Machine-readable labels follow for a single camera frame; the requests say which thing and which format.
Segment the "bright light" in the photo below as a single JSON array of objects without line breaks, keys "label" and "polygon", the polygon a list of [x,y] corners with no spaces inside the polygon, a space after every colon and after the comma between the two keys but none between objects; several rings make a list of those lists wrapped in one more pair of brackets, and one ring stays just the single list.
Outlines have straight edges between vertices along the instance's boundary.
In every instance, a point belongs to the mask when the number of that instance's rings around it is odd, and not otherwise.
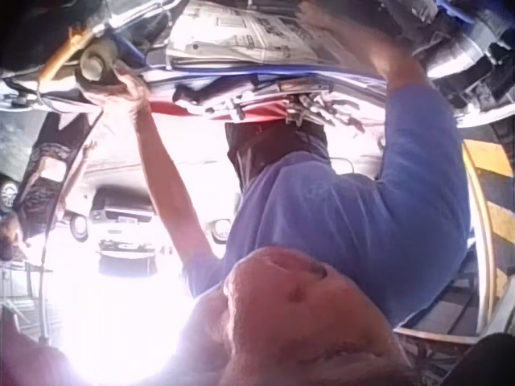
[{"label": "bright light", "polygon": [[174,277],[127,279],[84,271],[68,277],[61,349],[84,378],[128,384],[166,364],[192,309]]}]

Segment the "man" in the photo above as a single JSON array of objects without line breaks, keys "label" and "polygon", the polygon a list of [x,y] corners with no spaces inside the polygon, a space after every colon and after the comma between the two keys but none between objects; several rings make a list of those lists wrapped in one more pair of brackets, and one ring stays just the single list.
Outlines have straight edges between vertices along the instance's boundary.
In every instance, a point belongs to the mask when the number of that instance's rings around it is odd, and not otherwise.
[{"label": "man", "polygon": [[60,129],[60,115],[49,113],[31,153],[25,172],[24,184],[14,203],[13,211],[0,222],[0,259],[24,260],[27,257],[27,240],[44,234],[56,204],[52,227],[62,220],[66,200],[82,180],[96,142],[84,146],[82,157],[61,192],[61,181],[75,159],[76,148],[89,134],[87,116],[76,116]]},{"label": "man", "polygon": [[341,384],[411,384],[392,327],[429,306],[465,256],[468,185],[447,102],[386,36],[312,4],[302,9],[305,22],[330,30],[388,81],[381,177],[337,176],[313,126],[237,133],[244,141],[229,130],[244,197],[222,261],[161,142],[144,84],[121,72],[123,95],[89,95],[109,113],[130,112],[155,208],[192,294],[202,295],[174,379],[299,384],[326,366]]}]

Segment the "blue shirt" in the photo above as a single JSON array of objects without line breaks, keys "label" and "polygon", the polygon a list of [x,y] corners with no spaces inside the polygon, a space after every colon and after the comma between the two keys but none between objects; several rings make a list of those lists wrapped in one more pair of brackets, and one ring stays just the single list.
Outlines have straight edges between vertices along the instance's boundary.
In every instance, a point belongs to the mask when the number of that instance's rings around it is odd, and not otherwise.
[{"label": "blue shirt", "polygon": [[353,279],[396,326],[429,306],[462,263],[470,232],[461,138],[449,104],[428,86],[389,95],[381,177],[336,175],[296,152],[245,192],[224,259],[184,267],[194,296],[253,250],[282,245]]}]

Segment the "newspaper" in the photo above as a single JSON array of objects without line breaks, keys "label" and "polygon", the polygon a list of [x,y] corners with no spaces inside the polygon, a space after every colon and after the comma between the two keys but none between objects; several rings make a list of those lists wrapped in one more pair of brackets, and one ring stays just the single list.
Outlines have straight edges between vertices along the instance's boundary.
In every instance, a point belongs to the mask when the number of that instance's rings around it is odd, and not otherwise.
[{"label": "newspaper", "polygon": [[343,60],[356,67],[356,60],[326,31],[294,18],[199,0],[188,4],[171,30],[167,58],[176,64],[199,65],[341,64]]}]

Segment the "person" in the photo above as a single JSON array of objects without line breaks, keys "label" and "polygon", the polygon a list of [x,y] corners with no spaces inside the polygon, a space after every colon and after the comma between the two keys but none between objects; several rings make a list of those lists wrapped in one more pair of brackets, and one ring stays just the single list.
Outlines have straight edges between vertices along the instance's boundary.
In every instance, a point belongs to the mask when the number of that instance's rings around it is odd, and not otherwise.
[{"label": "person", "polygon": [[413,384],[392,328],[429,306],[465,257],[468,184],[451,107],[388,37],[311,3],[302,11],[388,82],[381,175],[336,175],[314,125],[228,127],[243,198],[222,260],[144,83],[120,69],[124,93],[85,90],[106,112],[130,112],[151,198],[198,297],[174,380],[319,384],[326,374],[323,384]]},{"label": "person", "polygon": [[63,129],[61,116],[49,113],[32,148],[20,193],[14,202],[13,211],[0,222],[0,258],[2,261],[21,261],[27,258],[27,240],[44,234],[47,230],[53,204],[56,213],[52,227],[64,217],[66,200],[76,190],[86,171],[91,154],[96,149],[95,141],[82,148],[82,157],[76,169],[64,185],[62,178],[75,159],[90,125],[84,114],[77,115]]}]

